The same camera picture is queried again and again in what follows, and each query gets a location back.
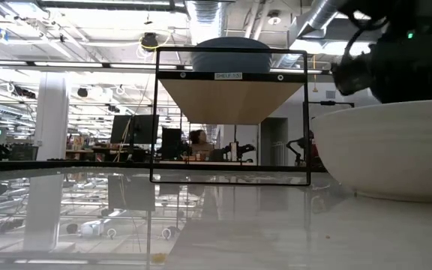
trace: shelf label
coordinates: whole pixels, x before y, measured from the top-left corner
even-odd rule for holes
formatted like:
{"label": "shelf label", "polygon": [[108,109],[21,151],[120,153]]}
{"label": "shelf label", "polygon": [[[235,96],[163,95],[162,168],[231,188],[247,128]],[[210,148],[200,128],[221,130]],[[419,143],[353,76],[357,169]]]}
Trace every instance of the shelf label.
{"label": "shelf label", "polygon": [[215,80],[243,80],[242,72],[215,73]]}

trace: white bowl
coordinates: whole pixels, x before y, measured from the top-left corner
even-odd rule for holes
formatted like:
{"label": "white bowl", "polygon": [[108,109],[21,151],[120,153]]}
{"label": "white bowl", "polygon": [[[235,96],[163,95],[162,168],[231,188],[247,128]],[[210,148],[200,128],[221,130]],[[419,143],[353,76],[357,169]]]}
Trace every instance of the white bowl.
{"label": "white bowl", "polygon": [[319,156],[369,197],[432,202],[432,100],[344,109],[312,122]]}

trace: shelf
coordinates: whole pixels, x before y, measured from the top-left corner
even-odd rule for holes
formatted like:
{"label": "shelf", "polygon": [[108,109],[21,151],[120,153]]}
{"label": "shelf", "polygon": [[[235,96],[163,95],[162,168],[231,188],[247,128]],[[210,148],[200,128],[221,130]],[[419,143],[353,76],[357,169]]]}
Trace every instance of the shelf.
{"label": "shelf", "polygon": [[192,123],[258,125],[307,81],[302,74],[160,71],[157,78]]}

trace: gray bowl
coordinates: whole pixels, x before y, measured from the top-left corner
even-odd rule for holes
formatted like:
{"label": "gray bowl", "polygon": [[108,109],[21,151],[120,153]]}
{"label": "gray bowl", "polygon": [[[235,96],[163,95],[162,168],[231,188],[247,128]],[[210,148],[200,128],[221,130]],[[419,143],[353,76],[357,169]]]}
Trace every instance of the gray bowl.
{"label": "gray bowl", "polygon": [[[205,48],[269,49],[268,45],[245,37],[218,37],[199,43]],[[244,72],[267,74],[271,53],[193,52],[193,70],[199,72]]]}

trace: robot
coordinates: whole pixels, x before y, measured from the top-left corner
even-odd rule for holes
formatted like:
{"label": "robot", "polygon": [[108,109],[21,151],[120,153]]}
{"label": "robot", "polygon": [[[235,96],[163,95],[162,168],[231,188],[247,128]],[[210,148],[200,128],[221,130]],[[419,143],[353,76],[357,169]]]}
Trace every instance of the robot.
{"label": "robot", "polygon": [[[338,11],[358,27],[341,62],[331,66],[342,95],[369,88],[383,104],[432,100],[432,0],[347,0]],[[371,19],[360,22],[355,11]],[[350,55],[362,32],[383,27],[368,54]]]}

